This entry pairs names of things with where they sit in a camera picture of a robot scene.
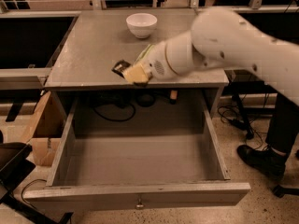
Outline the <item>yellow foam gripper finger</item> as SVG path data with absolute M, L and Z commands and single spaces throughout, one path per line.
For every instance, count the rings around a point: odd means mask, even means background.
M 131 84 L 147 84 L 152 73 L 146 63 L 136 63 L 122 72 L 124 78 Z

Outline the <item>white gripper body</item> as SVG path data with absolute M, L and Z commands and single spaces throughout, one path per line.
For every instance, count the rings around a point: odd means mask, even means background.
M 166 58 L 166 43 L 148 45 L 142 53 L 141 65 L 149 77 L 167 80 L 178 74 L 170 66 Z

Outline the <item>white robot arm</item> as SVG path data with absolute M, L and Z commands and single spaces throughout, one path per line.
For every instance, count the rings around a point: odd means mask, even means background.
M 299 46 L 274 38 L 232 10 L 210 7 L 191 28 L 149 45 L 122 74 L 133 84 L 193 71 L 243 69 L 299 105 Z

